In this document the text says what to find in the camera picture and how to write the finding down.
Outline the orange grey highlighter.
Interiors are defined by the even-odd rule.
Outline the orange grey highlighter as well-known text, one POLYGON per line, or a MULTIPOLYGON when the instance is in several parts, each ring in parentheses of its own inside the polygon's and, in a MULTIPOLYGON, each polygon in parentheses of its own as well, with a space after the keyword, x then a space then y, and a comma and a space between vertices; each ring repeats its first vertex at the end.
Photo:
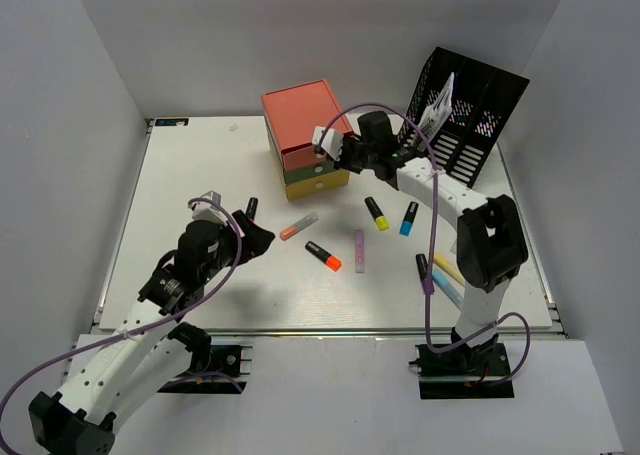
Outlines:
POLYGON ((318 220, 319 220, 318 214, 316 212, 311 212, 305 215, 304 217, 302 217, 301 219, 299 219, 298 221, 294 222, 293 224, 289 225, 288 227, 284 228, 279 234, 280 239, 283 241, 289 240, 290 238, 292 238, 302 230, 308 228, 310 225, 317 222, 318 220))

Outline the pink black highlighter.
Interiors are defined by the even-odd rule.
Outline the pink black highlighter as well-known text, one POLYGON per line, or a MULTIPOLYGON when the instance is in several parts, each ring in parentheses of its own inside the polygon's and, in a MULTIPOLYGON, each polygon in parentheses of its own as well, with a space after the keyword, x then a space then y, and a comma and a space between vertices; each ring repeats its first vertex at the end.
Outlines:
POLYGON ((251 221, 255 219, 259 200, 257 197, 250 197, 245 209, 245 215, 251 221))

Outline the yellow bottom drawer box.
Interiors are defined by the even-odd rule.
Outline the yellow bottom drawer box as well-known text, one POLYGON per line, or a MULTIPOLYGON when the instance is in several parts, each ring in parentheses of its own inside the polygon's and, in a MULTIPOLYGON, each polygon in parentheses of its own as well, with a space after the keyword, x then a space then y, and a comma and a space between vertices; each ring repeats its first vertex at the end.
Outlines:
POLYGON ((349 183, 350 175, 345 170, 334 170, 333 172, 315 176, 306 180, 285 184, 281 175, 286 198, 294 200, 308 195, 320 193, 322 191, 334 189, 349 183))

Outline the white printed paper booklet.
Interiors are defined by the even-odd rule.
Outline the white printed paper booklet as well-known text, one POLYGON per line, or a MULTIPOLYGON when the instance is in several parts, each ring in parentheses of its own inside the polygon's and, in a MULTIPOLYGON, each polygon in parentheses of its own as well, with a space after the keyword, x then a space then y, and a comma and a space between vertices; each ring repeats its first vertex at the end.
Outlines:
POLYGON ((454 81, 455 73, 451 72, 436 100, 425 108, 420 122, 417 124, 427 140, 437 134, 452 113, 454 81))

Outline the green drawer box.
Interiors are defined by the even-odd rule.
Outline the green drawer box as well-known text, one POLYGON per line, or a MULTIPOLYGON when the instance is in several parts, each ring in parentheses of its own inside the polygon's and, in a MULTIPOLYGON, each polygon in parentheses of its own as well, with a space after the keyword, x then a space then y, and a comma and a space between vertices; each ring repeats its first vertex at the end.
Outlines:
POLYGON ((272 146, 271 152, 285 184, 292 184, 334 171, 332 164, 324 156, 316 154, 309 144, 285 151, 272 146))

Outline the black yellow highlighter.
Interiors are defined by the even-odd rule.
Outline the black yellow highlighter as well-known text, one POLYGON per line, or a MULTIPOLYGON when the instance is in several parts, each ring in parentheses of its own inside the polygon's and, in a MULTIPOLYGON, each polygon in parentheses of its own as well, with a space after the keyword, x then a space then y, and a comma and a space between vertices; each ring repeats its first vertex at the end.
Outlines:
POLYGON ((389 228, 389 222, 375 199, 369 196, 364 199, 364 202, 377 228, 380 231, 387 230, 389 228))

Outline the black orange highlighter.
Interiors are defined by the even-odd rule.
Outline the black orange highlighter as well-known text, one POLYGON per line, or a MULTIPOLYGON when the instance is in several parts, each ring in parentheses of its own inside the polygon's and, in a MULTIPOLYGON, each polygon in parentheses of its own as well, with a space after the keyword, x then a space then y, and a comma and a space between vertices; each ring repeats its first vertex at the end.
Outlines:
POLYGON ((342 266, 342 262, 339 258, 313 241, 308 241, 305 244, 305 250, 333 271, 339 270, 342 266))

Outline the black blue highlighter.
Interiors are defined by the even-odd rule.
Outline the black blue highlighter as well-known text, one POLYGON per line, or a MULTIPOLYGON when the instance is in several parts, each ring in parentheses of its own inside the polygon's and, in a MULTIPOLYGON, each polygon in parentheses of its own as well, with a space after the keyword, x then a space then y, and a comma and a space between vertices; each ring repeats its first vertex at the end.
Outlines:
POLYGON ((417 202, 411 201, 409 203, 407 210, 404 214, 402 223, 400 225, 400 229, 399 229, 400 235, 408 236, 411 233, 418 208, 419 208, 419 205, 417 202))

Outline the coral top drawer box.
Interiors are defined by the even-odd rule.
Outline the coral top drawer box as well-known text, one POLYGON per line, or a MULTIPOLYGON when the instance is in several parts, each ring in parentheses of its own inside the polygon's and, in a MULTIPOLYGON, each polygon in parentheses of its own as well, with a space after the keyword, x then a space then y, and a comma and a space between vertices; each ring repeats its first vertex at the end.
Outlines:
POLYGON ((325 160, 311 144, 317 126, 325 127, 342 111, 326 79, 271 91, 261 96, 266 125, 285 171, 325 160))

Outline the black purple highlighter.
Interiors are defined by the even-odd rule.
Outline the black purple highlighter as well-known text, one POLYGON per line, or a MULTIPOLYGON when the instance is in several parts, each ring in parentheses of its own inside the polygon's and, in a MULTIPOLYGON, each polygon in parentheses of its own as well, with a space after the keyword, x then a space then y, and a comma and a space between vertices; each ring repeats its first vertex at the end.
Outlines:
POLYGON ((425 254, 419 253, 415 256, 415 261, 422 291, 425 296, 430 296, 434 293, 434 285, 429 271, 428 259, 425 254))

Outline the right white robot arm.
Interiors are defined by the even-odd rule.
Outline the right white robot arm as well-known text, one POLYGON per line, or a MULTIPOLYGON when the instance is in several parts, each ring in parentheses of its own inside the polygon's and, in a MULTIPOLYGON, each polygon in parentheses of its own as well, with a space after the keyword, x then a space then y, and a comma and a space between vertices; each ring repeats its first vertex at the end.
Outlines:
POLYGON ((484 366, 504 317, 500 308, 507 288, 519 274, 529 253, 514 200, 508 195, 488 197, 438 169, 431 150, 419 152, 393 135, 385 112, 360 117, 373 121, 372 133, 347 136, 332 126, 317 127, 312 144, 337 168, 353 173, 371 170, 377 179, 410 195, 443 218, 457 234, 456 264, 464 278, 464 298, 451 342, 433 347, 452 352, 453 365, 472 374, 484 366))

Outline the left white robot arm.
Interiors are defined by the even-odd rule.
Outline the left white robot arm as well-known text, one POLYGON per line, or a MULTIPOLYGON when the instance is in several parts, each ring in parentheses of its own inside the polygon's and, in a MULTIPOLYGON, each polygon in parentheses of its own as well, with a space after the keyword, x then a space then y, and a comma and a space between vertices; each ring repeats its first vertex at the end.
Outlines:
POLYGON ((263 255, 274 239, 241 210, 227 222, 215 210, 194 216, 140 289, 119 340, 100 347, 54 394, 31 401, 36 442, 50 454, 106 454, 128 418, 168 382, 215 370, 210 335, 183 312, 221 270, 263 255))

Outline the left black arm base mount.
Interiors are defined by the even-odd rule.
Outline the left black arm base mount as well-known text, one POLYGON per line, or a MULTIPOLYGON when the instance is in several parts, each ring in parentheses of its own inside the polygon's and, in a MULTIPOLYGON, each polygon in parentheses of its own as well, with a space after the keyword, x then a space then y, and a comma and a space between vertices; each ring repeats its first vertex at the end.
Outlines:
POLYGON ((173 380, 166 382, 159 393, 170 394, 241 394, 248 376, 249 359, 243 351, 248 346, 213 344, 204 330, 189 323, 180 323, 167 335, 189 354, 189 366, 173 380))

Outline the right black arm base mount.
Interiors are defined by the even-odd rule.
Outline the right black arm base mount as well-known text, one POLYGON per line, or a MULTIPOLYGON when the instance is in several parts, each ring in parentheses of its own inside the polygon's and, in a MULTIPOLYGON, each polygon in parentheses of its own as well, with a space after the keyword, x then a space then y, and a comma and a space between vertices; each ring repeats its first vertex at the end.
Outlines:
POLYGON ((408 362, 418 376, 422 400, 485 400, 515 397, 506 347, 495 335, 483 345, 436 354, 426 344, 416 346, 408 362))

